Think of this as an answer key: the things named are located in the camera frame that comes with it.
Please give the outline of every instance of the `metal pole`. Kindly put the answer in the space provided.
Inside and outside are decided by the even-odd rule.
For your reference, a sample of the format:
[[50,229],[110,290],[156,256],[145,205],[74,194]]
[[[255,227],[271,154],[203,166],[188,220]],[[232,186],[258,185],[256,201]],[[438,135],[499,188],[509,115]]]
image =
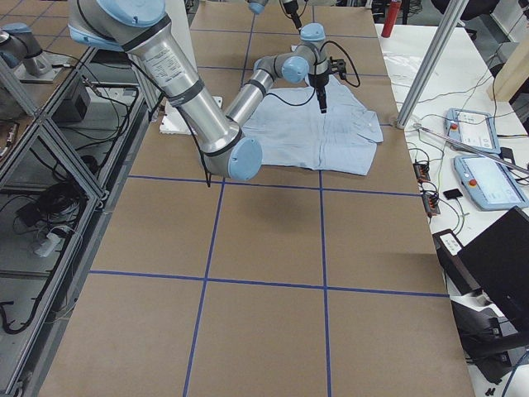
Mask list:
[[438,134],[437,132],[432,131],[429,128],[425,128],[425,127],[421,126],[418,123],[413,124],[413,126],[416,129],[418,129],[418,130],[421,130],[421,131],[427,132],[429,134],[435,135],[435,136],[437,136],[437,137],[439,137],[439,138],[451,143],[452,145],[454,145],[456,147],[459,147],[460,149],[464,149],[464,150],[469,151],[471,153],[474,153],[476,155],[481,155],[482,157],[487,157],[488,159],[490,159],[492,161],[496,161],[497,163],[499,163],[501,165],[505,165],[506,167],[510,168],[511,170],[515,170],[515,171],[521,172],[522,174],[529,175],[529,170],[527,170],[525,168],[522,168],[522,167],[519,167],[518,165],[514,165],[513,163],[509,163],[508,161],[500,159],[499,157],[497,157],[495,155],[491,155],[490,153],[487,153],[486,151],[481,151],[480,149],[476,149],[473,146],[470,146],[470,145],[467,145],[467,144],[465,144],[463,142],[460,142],[460,141],[457,141],[455,139],[452,139],[449,136]]
[[437,65],[437,61],[441,57],[442,51],[445,49],[446,43],[450,39],[452,31],[461,18],[461,14],[468,2],[469,0],[451,0],[448,4],[445,14],[441,19],[441,23],[439,24],[436,34],[428,48],[427,54],[424,56],[421,67],[417,72],[417,76],[413,80],[412,87],[410,88],[403,106],[401,107],[400,113],[398,114],[396,121],[397,128],[404,128],[406,126],[407,121],[413,113],[413,109],[421,97],[422,91],[424,91],[424,88],[428,83],[431,73]]

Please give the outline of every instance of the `metal rod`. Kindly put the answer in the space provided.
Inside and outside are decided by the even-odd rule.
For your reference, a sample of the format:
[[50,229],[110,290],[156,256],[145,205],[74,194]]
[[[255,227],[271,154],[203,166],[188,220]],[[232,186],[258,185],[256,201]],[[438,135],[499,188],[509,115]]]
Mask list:
[[518,167],[517,165],[509,163],[508,161],[502,160],[502,159],[500,159],[499,157],[497,157],[495,155],[491,155],[490,153],[487,153],[485,151],[481,151],[480,149],[476,149],[475,147],[469,146],[466,143],[459,142],[459,141],[457,141],[455,139],[450,138],[449,136],[438,134],[437,132],[434,132],[434,131],[430,130],[429,128],[425,128],[425,127],[421,126],[421,124],[415,123],[415,124],[413,124],[413,127],[415,127],[418,130],[421,130],[421,131],[427,132],[429,134],[435,135],[435,136],[437,136],[437,137],[439,137],[439,138],[451,143],[454,146],[458,146],[458,147],[460,147],[462,149],[465,149],[466,151],[470,151],[472,153],[475,153],[476,155],[482,155],[483,157],[487,157],[490,160],[493,160],[493,161],[496,161],[499,164],[505,165],[506,167],[508,167],[508,168],[510,168],[512,170],[516,170],[516,171],[521,172],[521,173],[523,173],[525,175],[529,175],[529,170],[526,170],[525,168]]
[[48,277],[50,272],[0,270],[0,278],[3,279],[45,280]]
[[424,56],[421,67],[417,72],[417,76],[413,80],[412,87],[409,93],[407,93],[406,99],[404,99],[403,106],[396,121],[397,128],[404,128],[410,119],[413,109],[417,106],[422,91],[427,86],[428,79],[435,69],[437,61],[441,57],[442,51],[445,49],[446,43],[448,43],[452,31],[461,18],[461,14],[468,2],[469,0],[451,0],[448,4],[441,23],[436,30],[436,34],[431,40],[430,47],[428,47],[428,51]]

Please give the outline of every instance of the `robotic arm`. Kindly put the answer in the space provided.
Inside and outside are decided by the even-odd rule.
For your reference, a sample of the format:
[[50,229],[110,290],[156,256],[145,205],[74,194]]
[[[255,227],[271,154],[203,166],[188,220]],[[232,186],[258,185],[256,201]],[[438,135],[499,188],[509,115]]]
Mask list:
[[39,77],[51,70],[51,63],[24,23],[10,23],[0,28],[0,56],[10,68],[21,62],[27,72]]
[[[281,2],[284,12],[294,22],[296,29],[301,30],[302,23],[301,23],[300,16],[298,15],[298,9],[299,9],[298,1],[297,0],[279,0],[279,1]],[[266,4],[268,4],[268,0],[247,0],[247,2],[248,2],[248,8],[255,15],[261,14],[262,11],[265,9]]]
[[262,160],[260,144],[245,137],[241,126],[275,79],[296,83],[308,73],[325,111],[329,65],[322,50],[325,34],[319,24],[306,26],[293,53],[263,58],[225,115],[171,36],[164,0],[69,0],[69,10],[74,40],[106,50],[124,50],[140,58],[170,104],[195,131],[206,166],[213,174],[239,180],[257,174]]

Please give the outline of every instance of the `blue joint cap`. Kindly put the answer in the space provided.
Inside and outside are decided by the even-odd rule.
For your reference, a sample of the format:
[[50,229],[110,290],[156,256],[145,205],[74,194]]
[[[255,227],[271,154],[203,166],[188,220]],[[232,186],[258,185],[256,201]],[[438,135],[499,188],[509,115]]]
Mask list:
[[68,27],[69,35],[74,41],[77,41],[80,44],[100,48],[102,50],[123,51],[122,47],[115,41],[102,39],[101,37],[87,33],[86,31],[80,31],[71,25],[68,25]]
[[232,149],[228,163],[228,174],[236,180],[253,178],[263,161],[261,145],[255,138],[245,136]]
[[308,73],[308,62],[301,56],[291,56],[281,67],[283,78],[289,83],[300,83]]
[[320,23],[309,23],[301,30],[301,40],[303,41],[322,41],[325,40],[325,29]]
[[165,0],[96,0],[99,7],[127,26],[149,27],[165,15]]
[[262,4],[259,4],[258,2],[249,2],[248,8],[250,11],[252,11],[255,15],[259,15],[262,13],[262,11],[265,9],[265,6]]
[[16,56],[11,52],[0,51],[0,58],[2,58],[6,62],[7,66],[9,66],[11,69],[20,63]]
[[8,23],[6,26],[2,26],[2,29],[11,34],[31,33],[30,27],[22,22]]

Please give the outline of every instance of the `label sticker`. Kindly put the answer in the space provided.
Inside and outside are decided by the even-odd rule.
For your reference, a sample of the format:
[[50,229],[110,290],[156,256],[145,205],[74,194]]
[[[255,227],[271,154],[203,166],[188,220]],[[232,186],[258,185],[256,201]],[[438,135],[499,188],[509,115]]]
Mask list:
[[172,79],[183,75],[182,65],[168,48],[145,60],[145,64],[160,85],[167,85]]
[[440,239],[445,243],[446,249],[450,252],[450,254],[452,254],[452,256],[456,256],[461,250],[460,244],[451,234],[443,234],[440,236]]

